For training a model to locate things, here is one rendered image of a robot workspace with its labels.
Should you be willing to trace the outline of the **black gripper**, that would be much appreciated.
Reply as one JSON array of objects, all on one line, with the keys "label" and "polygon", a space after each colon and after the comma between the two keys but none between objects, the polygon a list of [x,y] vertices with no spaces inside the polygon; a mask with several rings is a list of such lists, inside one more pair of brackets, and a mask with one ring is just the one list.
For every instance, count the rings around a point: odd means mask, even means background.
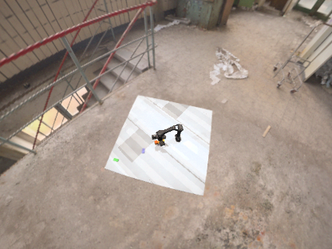
[{"label": "black gripper", "polygon": [[[163,139],[163,137],[162,137],[162,139]],[[157,138],[157,140],[159,141],[159,144],[160,144],[161,147],[165,145],[165,143],[162,141],[162,139]]]}]

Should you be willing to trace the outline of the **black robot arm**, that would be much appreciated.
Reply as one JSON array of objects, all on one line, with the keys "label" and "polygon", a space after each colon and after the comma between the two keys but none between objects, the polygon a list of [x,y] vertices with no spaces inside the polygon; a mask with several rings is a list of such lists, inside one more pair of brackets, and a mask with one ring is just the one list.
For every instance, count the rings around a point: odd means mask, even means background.
[{"label": "black robot arm", "polygon": [[[176,128],[176,126],[178,127],[178,129]],[[182,124],[176,124],[170,128],[166,128],[164,130],[158,130],[155,135],[152,135],[152,140],[155,140],[157,138],[162,139],[162,137],[163,137],[162,140],[165,140],[166,139],[165,133],[168,133],[171,131],[177,131],[177,134],[175,134],[176,142],[181,142],[182,139],[181,139],[180,134],[181,134],[181,132],[183,132],[183,130],[184,130],[184,128],[183,128]]]}]

